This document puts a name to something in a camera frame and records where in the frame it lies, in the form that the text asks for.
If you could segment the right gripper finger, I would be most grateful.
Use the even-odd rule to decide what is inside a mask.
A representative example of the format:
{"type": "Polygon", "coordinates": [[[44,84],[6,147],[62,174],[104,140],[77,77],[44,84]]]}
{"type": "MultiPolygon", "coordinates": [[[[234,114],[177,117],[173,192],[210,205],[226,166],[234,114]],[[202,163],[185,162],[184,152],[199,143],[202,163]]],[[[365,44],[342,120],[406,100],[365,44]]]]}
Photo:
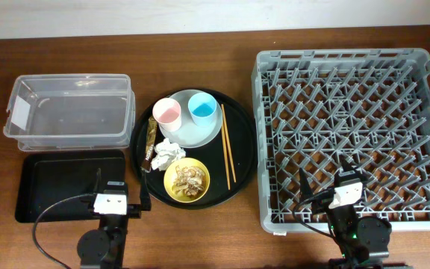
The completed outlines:
{"type": "Polygon", "coordinates": [[[300,168],[299,169],[299,183],[300,183],[300,201],[304,204],[312,203],[314,193],[311,190],[311,187],[308,183],[308,177],[305,174],[305,171],[300,168]]]}
{"type": "Polygon", "coordinates": [[[346,158],[341,155],[339,157],[340,159],[340,164],[342,167],[342,171],[340,172],[341,176],[348,176],[348,175],[353,175],[356,174],[358,171],[355,167],[353,167],[347,160],[346,158]]]}

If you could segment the yellow bowl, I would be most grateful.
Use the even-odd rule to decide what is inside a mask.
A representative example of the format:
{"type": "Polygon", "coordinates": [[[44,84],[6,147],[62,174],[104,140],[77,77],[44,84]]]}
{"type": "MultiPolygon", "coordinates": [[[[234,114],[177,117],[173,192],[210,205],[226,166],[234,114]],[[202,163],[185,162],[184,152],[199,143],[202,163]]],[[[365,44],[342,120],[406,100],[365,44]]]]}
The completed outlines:
{"type": "Polygon", "coordinates": [[[175,162],[173,162],[165,171],[165,174],[163,176],[163,184],[165,187],[166,192],[169,194],[169,196],[171,198],[173,198],[176,202],[182,202],[182,203],[192,203],[195,202],[197,200],[200,200],[207,192],[208,189],[210,187],[210,183],[211,183],[211,177],[210,177],[210,173],[208,172],[207,167],[200,161],[194,159],[194,158],[182,158],[180,160],[177,160],[175,162]],[[196,166],[201,168],[205,174],[205,191],[200,193],[197,197],[186,197],[183,194],[175,194],[172,191],[172,186],[173,186],[173,182],[176,178],[176,171],[175,171],[175,167],[176,166],[180,166],[180,167],[190,167],[190,166],[196,166]]]}

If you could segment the food scraps pile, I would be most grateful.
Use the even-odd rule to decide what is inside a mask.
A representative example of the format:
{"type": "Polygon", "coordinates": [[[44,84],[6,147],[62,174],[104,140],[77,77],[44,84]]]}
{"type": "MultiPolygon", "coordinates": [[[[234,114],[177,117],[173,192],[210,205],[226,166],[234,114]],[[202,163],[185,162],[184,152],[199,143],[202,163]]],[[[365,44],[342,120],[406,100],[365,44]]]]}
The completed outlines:
{"type": "Polygon", "coordinates": [[[175,171],[177,176],[172,186],[172,191],[175,194],[183,194],[186,197],[197,197],[205,191],[206,174],[201,168],[196,166],[176,166],[175,171]]]}

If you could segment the white tissue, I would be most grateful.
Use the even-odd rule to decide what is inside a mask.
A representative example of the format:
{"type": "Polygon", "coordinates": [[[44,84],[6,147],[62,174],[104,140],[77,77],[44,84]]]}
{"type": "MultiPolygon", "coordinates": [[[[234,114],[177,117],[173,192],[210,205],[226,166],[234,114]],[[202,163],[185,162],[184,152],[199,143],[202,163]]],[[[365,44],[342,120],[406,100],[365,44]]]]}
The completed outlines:
{"type": "Polygon", "coordinates": [[[168,138],[155,146],[156,156],[151,161],[153,170],[165,171],[175,161],[186,157],[186,152],[177,143],[172,143],[168,138]]]}

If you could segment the gold snack wrapper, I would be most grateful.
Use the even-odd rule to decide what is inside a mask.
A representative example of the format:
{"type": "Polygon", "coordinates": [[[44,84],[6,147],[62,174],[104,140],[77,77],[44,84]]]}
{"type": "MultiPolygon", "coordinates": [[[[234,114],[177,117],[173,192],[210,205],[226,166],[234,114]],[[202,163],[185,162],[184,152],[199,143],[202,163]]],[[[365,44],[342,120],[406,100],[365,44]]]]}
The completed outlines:
{"type": "Polygon", "coordinates": [[[153,116],[150,116],[146,132],[146,150],[141,169],[149,173],[151,171],[151,161],[155,150],[155,140],[158,132],[158,123],[153,116]]]}

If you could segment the wooden chopstick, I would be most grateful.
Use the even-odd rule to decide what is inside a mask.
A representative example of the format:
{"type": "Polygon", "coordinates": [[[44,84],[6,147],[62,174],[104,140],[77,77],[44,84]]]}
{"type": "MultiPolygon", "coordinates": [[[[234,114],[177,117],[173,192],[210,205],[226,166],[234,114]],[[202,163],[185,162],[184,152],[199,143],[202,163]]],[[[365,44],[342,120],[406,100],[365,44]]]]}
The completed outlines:
{"type": "Polygon", "coordinates": [[[230,137],[229,137],[229,133],[228,133],[228,125],[227,125],[227,119],[226,119],[226,115],[225,115],[225,139],[226,139],[226,143],[227,143],[227,153],[228,153],[228,166],[231,168],[231,174],[233,177],[233,181],[234,183],[237,182],[237,177],[236,177],[236,172],[235,172],[235,166],[234,166],[234,161],[233,161],[233,154],[231,151],[231,142],[230,142],[230,137]]]}
{"type": "Polygon", "coordinates": [[[227,187],[228,190],[231,190],[231,183],[230,183],[230,176],[229,176],[229,168],[228,168],[228,153],[227,153],[227,143],[225,139],[225,112],[223,104],[220,105],[222,109],[222,149],[223,149],[223,156],[224,156],[224,163],[225,163],[225,175],[226,175],[226,181],[227,181],[227,187]]]}

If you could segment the grey round plate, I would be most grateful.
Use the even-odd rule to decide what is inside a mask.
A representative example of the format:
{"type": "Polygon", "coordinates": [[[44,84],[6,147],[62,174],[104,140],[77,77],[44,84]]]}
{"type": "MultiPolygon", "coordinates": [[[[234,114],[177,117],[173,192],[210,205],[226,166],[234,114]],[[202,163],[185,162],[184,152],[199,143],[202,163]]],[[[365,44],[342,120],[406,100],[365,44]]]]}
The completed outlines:
{"type": "Polygon", "coordinates": [[[197,148],[211,142],[222,128],[222,109],[214,99],[214,95],[202,90],[181,90],[170,96],[181,106],[181,127],[173,132],[161,128],[161,133],[171,143],[177,143],[182,148],[197,148]],[[211,108],[211,118],[207,125],[198,126],[193,121],[193,110],[199,107],[211,108]]]}

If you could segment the blue plastic cup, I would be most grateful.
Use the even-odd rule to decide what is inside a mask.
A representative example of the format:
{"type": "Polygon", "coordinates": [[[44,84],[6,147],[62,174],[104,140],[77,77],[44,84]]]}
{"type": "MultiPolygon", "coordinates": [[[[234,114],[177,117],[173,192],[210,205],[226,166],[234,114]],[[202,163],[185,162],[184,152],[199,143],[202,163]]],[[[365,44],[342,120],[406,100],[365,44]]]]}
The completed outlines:
{"type": "Polygon", "coordinates": [[[188,109],[196,125],[209,126],[214,121],[216,100],[209,93],[196,93],[190,97],[188,109]]]}

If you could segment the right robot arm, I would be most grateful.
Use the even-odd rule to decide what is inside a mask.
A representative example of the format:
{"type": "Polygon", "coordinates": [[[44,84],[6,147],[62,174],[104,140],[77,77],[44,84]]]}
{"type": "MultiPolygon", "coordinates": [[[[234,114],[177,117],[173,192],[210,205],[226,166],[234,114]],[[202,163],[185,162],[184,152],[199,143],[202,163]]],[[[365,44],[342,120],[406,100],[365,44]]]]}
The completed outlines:
{"type": "Polygon", "coordinates": [[[308,184],[305,171],[299,169],[300,201],[295,210],[309,205],[314,214],[326,214],[328,232],[297,221],[333,239],[339,247],[342,257],[330,259],[328,268],[382,268],[383,260],[389,256],[392,226],[378,217],[358,216],[354,204],[363,196],[367,176],[343,158],[340,164],[341,169],[334,175],[334,185],[316,194],[308,184]]]}

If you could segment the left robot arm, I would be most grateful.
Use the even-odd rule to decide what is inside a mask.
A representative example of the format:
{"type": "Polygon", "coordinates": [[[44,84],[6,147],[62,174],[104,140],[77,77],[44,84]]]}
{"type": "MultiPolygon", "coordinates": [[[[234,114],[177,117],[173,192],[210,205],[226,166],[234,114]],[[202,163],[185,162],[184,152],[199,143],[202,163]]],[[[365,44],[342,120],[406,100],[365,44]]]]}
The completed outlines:
{"type": "Polygon", "coordinates": [[[90,194],[88,211],[99,219],[97,229],[81,236],[77,253],[81,268],[121,268],[123,264],[128,221],[140,219],[144,211],[152,209],[145,179],[140,182],[140,203],[128,202],[128,185],[120,181],[102,180],[96,173],[96,184],[90,194]]]}

